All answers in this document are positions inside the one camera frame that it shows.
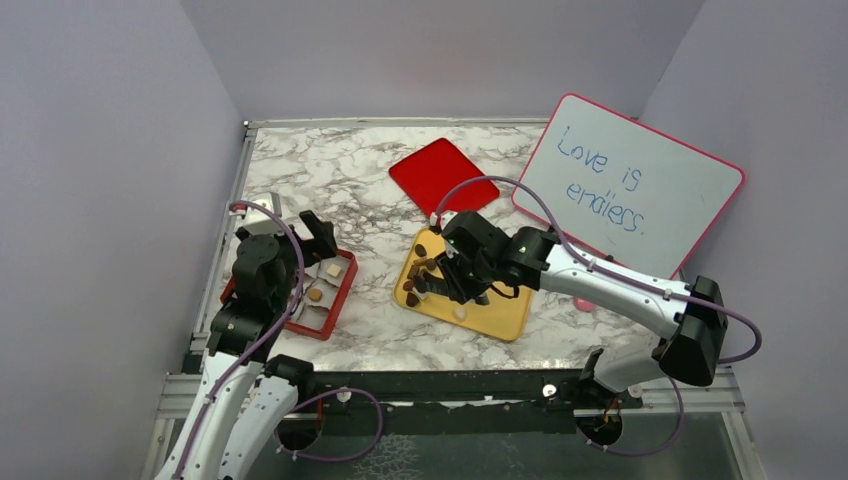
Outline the round caramel chocolate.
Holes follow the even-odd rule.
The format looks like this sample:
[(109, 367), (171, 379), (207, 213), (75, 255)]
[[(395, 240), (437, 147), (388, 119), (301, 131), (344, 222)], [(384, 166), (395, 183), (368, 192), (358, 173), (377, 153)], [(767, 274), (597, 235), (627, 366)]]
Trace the round caramel chocolate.
[(319, 288), (311, 288), (307, 292), (307, 297), (311, 302), (318, 303), (323, 299), (324, 293)]

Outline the white square chocolate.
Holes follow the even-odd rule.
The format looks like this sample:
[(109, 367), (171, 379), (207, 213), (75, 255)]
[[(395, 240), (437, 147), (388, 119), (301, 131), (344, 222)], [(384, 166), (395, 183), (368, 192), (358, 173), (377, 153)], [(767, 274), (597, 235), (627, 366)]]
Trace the white square chocolate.
[(326, 272), (329, 276), (337, 278), (342, 272), (342, 267), (338, 264), (331, 264), (327, 267)]

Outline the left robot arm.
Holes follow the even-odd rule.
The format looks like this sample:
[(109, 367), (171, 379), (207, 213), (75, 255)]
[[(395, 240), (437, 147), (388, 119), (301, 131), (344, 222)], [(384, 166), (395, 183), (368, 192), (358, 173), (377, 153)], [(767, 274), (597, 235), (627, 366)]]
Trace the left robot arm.
[(302, 211), (310, 234), (302, 239), (254, 202), (231, 208), (261, 212), (276, 229), (255, 233), (243, 226), (236, 232), (236, 259), (210, 326), (200, 385), (160, 479), (244, 478), (282, 418), (313, 401), (311, 363), (270, 351), (300, 306), (306, 270), (337, 255), (334, 226)]

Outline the red box lid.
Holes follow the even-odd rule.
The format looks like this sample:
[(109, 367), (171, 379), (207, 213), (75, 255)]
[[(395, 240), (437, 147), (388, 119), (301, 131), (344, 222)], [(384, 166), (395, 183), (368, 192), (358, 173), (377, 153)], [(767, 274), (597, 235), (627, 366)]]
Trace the red box lid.
[[(429, 226), (432, 213), (454, 187), (484, 173), (451, 141), (439, 138), (409, 154), (388, 169), (390, 178), (413, 201)], [(476, 182), (455, 193), (446, 210), (479, 211), (500, 195), (490, 181)]]

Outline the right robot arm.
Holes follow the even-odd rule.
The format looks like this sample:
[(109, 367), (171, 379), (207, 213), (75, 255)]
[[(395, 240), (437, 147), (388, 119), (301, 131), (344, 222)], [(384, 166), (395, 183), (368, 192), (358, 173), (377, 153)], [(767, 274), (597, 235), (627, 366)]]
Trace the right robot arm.
[(704, 277), (688, 285), (641, 274), (576, 250), (552, 231), (522, 227), (508, 235), (479, 213), (451, 213), (434, 220), (445, 251), (442, 274), (424, 287), (465, 304), (495, 291), (561, 293), (586, 299), (651, 331), (650, 339), (595, 350), (577, 380), (579, 398), (600, 407), (629, 387), (669, 377), (684, 384), (712, 384), (727, 330), (718, 285)]

